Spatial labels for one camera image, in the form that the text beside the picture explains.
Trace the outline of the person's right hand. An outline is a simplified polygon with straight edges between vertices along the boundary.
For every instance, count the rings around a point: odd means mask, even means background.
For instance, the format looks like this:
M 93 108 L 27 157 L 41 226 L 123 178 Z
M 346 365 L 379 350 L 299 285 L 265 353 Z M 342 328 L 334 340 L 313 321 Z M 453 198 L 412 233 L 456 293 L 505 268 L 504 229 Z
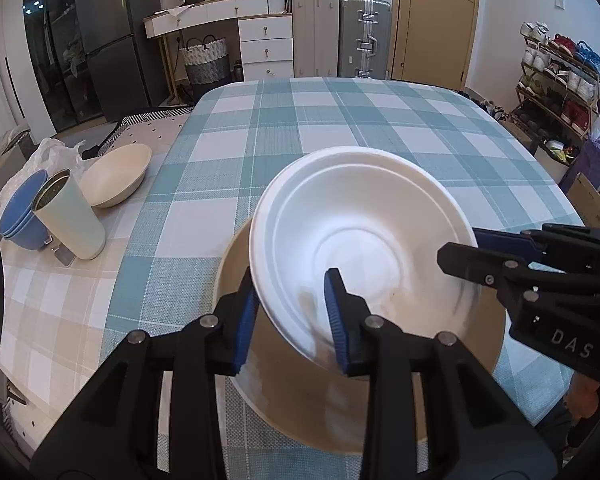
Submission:
M 589 418 L 598 408 L 597 389 L 600 383 L 580 373 L 571 377 L 566 405 L 574 418 Z

